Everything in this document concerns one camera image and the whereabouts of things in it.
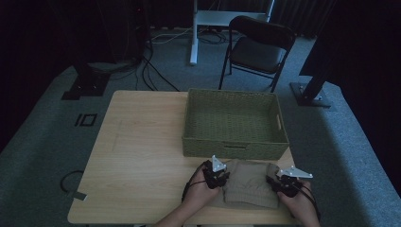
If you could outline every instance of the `chair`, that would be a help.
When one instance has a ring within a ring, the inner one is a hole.
[[[243,37],[239,38],[233,47],[234,30]],[[230,40],[218,89],[221,90],[227,61],[230,61],[230,75],[232,68],[235,68],[272,79],[270,91],[274,92],[288,53],[294,45],[295,33],[285,26],[248,16],[235,17],[229,24],[229,32]]]

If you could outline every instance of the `table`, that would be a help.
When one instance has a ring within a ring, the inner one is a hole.
[[[194,0],[193,37],[191,46],[190,64],[198,62],[198,26],[228,26],[236,16],[246,15],[257,20],[269,21],[274,0],[270,0],[266,12],[238,12],[198,10],[198,0]]]
[[[183,157],[187,93],[117,91],[68,214],[72,223],[155,223],[180,204],[185,183],[206,158]],[[288,149],[276,163],[293,165]],[[206,206],[187,224],[294,224],[285,205],[271,210]]]

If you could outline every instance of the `wicker basket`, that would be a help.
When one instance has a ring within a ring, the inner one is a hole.
[[[275,94],[189,90],[184,156],[278,160],[288,145]]]

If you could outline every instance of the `stand base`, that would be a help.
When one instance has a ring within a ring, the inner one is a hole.
[[[91,86],[82,86],[79,76],[70,91],[65,92],[61,100],[79,100],[81,96],[103,96],[111,74],[95,73],[96,80]]]
[[[304,99],[303,92],[306,85],[307,83],[298,82],[291,82],[289,84],[299,106],[323,107],[325,109],[333,108],[332,103],[327,100],[323,90],[321,90],[319,94],[312,100]]]

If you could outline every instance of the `hand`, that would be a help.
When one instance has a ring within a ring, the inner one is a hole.
[[[303,184],[302,190],[313,198],[309,192],[311,190],[310,182],[302,180],[299,182]],[[277,195],[280,201],[288,207],[291,214],[301,221],[305,227],[321,226],[314,205],[303,193],[298,193],[294,198],[290,198],[282,192],[277,192]]]
[[[185,199],[177,208],[163,219],[159,220],[154,227],[168,226],[181,227],[183,224],[203,208],[209,201],[214,199],[220,190],[219,187],[210,189],[203,176],[203,166],[192,178]]]

